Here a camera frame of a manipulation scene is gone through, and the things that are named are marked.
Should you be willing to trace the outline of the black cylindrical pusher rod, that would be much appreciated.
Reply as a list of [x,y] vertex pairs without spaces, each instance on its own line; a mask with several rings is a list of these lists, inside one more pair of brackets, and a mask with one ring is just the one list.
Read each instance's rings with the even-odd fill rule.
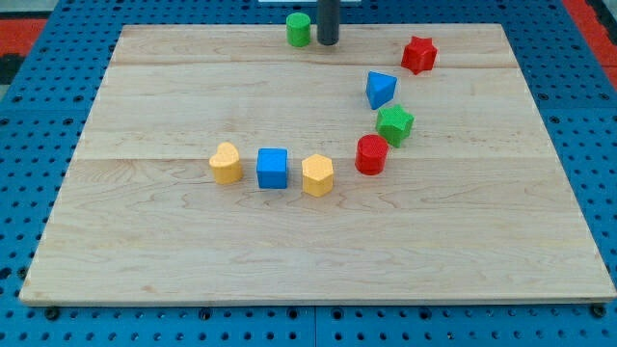
[[317,0],[317,40],[334,45],[339,40],[340,0]]

